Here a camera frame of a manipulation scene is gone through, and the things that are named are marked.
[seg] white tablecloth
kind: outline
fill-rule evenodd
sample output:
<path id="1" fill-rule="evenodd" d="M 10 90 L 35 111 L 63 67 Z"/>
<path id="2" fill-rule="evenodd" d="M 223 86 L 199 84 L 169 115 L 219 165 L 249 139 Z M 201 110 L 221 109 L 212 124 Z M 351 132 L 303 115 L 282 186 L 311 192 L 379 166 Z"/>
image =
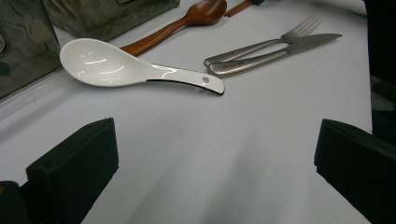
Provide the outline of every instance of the white tablecloth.
<path id="1" fill-rule="evenodd" d="M 110 43 L 135 42 L 195 2 Z M 314 165 L 323 119 L 372 128 L 361 0 L 267 0 L 139 58 L 205 73 L 205 58 L 280 37 L 310 15 L 322 18 L 314 34 L 343 36 L 224 78 L 221 97 L 176 83 L 98 88 L 64 70 L 47 77 L 0 104 L 0 180 L 22 185 L 24 169 L 70 134 L 114 118 L 120 169 L 84 223 L 368 223 Z M 61 45 L 73 38 L 57 34 Z"/>

